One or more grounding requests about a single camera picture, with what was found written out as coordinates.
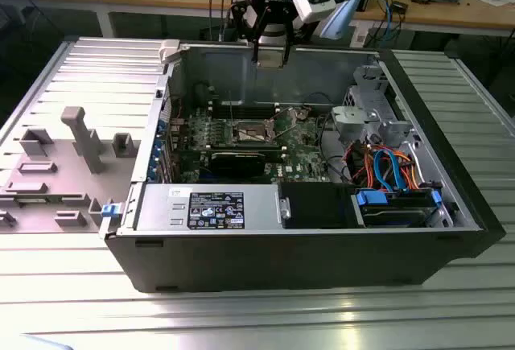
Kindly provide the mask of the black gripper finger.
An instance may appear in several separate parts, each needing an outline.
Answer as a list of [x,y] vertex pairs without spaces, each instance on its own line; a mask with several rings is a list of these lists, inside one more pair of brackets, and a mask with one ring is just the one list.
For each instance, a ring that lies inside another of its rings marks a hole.
[[[245,14],[254,12],[252,24],[245,19]],[[252,61],[257,63],[259,39],[266,27],[266,4],[264,0],[235,0],[231,5],[231,13],[237,30],[238,38],[245,39],[253,46]]]
[[282,63],[287,64],[290,57],[290,50],[297,43],[294,21],[298,17],[298,11],[296,10],[293,2],[289,2],[283,7],[282,17],[286,34]]

